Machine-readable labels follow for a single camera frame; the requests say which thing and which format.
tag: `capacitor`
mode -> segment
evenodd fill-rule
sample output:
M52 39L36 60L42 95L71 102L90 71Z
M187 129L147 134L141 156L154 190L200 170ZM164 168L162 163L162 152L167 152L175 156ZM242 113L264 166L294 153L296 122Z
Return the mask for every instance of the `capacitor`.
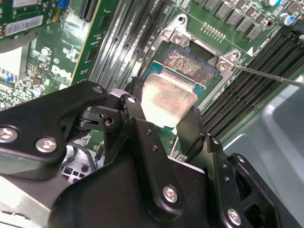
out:
M46 88L43 85L38 85L32 90L32 93L35 96L41 96L44 93L45 89Z
M267 6L278 6L281 3L281 0L265 0L264 2Z
M41 54L44 56L48 56L49 55L49 49L47 47L43 47L41 49Z
M280 22L285 26L290 26L295 22L295 17L293 15L289 15L288 13L282 13L280 15Z

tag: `black cable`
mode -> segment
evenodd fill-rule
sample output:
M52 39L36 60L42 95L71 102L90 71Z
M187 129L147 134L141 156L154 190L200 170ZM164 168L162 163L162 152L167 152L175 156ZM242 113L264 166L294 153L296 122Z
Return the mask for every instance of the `black cable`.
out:
M90 151L87 148L83 147L82 145L76 144L74 142L70 142L68 145L73 146L73 147L83 151L87 156L87 159L88 159L90 167L91 167L91 171L92 172L96 171L96 167L95 167L95 164L94 164L94 161L93 161L93 157L92 157Z

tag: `barcode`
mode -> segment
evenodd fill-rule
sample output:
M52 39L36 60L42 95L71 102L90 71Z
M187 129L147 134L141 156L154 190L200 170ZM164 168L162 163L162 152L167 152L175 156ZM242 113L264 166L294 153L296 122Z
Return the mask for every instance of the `barcode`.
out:
M29 6L37 4L38 0L14 0L13 7L22 7L22 6Z
M43 22L43 16L38 16L38 17L7 24L5 26L5 35L9 36L11 34L42 25L42 22Z

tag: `black connector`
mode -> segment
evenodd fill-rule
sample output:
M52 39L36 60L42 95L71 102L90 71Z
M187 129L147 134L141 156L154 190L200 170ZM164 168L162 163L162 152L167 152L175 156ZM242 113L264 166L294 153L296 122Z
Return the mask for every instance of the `black connector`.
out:
M84 19L87 22L92 20L94 10L96 9L97 0L83 0L80 18Z

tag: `screw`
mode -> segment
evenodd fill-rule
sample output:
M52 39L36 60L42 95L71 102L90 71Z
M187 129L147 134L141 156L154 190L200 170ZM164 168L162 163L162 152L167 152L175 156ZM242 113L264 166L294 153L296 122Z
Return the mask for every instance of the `screw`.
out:
M36 142L36 149L42 153L52 153L56 148L56 142L50 138L42 138Z
M173 41L174 41L176 44L180 44L180 43L183 42L183 39L182 39L182 37L178 34L178 35L175 35L175 36L173 37Z
M237 156L237 158L242 162L242 163L245 163L245 160L241 157L241 156Z
M212 138L212 140L215 144L219 144L219 141L216 138Z
M237 226L241 225L241 218L239 216L239 214L232 208L227 210L228 213L228 217L230 219L230 221Z
M176 190L170 186L165 186L162 190L162 193L166 198L166 200L169 201L170 203L176 203L179 198Z
M10 127L0 128L0 143L10 143L18 138L18 132Z
M221 71L225 71L227 69L227 64L222 63L219 68L220 68Z
M98 86L93 87L93 90L99 94L103 93L103 90L101 89L101 87L98 87Z
M130 101L130 102L132 102L132 103L135 103L136 102L136 100L133 98L133 97L128 97L128 100Z

